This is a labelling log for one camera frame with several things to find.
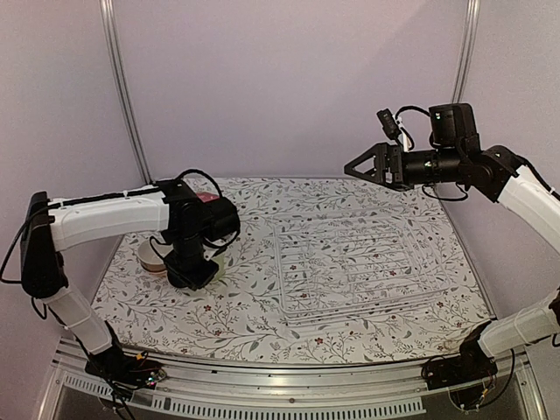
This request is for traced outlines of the red patterned white bowl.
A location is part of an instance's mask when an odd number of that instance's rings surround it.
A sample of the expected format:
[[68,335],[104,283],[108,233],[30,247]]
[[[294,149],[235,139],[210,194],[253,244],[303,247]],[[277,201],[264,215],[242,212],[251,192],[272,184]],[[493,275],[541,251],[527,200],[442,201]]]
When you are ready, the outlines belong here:
[[153,276],[166,276],[167,269],[164,264],[144,264],[143,269]]

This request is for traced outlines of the light green mug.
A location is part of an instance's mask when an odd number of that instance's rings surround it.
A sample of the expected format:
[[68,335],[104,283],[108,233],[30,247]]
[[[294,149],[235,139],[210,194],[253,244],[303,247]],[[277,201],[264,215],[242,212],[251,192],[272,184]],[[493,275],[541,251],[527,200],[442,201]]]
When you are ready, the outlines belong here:
[[226,270],[225,253],[222,252],[221,254],[213,255],[211,258],[209,258],[209,261],[214,262],[218,266],[216,273],[213,275],[212,281],[220,280],[224,276]]

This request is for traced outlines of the beige ceramic bowl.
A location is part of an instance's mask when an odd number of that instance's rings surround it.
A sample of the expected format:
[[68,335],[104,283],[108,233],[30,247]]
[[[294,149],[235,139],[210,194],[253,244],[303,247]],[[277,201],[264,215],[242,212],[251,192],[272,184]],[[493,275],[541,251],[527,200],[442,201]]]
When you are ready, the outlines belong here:
[[142,267],[144,264],[165,264],[161,256],[165,257],[171,250],[172,246],[147,240],[138,247],[136,257]]

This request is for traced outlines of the maroon polka dot plate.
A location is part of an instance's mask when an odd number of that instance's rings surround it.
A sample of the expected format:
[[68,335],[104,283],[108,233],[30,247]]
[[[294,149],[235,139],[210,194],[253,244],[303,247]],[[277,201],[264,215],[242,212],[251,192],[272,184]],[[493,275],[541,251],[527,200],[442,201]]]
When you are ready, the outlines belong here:
[[207,203],[209,201],[217,200],[220,196],[213,192],[197,192],[196,197],[203,203]]

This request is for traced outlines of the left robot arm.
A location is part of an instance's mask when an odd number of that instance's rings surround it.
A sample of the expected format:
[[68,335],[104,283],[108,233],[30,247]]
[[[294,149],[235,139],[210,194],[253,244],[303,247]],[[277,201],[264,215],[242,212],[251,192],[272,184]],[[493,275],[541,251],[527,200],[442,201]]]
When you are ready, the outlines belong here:
[[67,253],[127,234],[152,232],[171,246],[163,258],[171,284],[199,289],[215,276],[218,266],[212,257],[237,229],[230,201],[223,196],[204,201],[180,178],[73,199],[35,192],[18,232],[20,284],[29,298],[44,304],[96,356],[101,371],[121,380],[130,372],[130,361],[119,352],[111,327],[74,285],[67,273]]

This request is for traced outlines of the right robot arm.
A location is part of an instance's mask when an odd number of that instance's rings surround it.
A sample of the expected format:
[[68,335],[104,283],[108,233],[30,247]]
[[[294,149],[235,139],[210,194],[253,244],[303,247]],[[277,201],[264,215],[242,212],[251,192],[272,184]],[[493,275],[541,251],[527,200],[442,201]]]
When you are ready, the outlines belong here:
[[[526,158],[503,146],[482,150],[457,144],[404,151],[396,145],[378,143],[345,164],[344,173],[397,192],[443,183],[474,188],[550,250],[559,250],[557,193],[543,183]],[[482,326],[465,339],[462,355],[452,363],[452,373],[459,381],[469,382],[485,369],[487,358],[558,332],[559,287],[555,285],[536,296],[535,302]]]

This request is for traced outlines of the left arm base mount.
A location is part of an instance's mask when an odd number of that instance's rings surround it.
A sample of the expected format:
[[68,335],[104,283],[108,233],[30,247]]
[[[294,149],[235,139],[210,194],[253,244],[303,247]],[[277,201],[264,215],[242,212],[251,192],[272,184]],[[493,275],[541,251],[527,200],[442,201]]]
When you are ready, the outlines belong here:
[[154,389],[167,378],[163,365],[147,352],[127,355],[120,347],[99,354],[87,354],[85,371],[90,375],[123,385],[128,389]]

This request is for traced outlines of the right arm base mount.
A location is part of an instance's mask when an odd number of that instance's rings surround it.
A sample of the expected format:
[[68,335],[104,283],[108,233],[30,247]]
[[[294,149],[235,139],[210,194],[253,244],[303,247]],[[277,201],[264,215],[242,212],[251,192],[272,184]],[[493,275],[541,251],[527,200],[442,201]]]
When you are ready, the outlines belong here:
[[429,390],[477,381],[497,373],[495,361],[474,350],[461,351],[453,356],[431,357],[421,368],[421,377]]

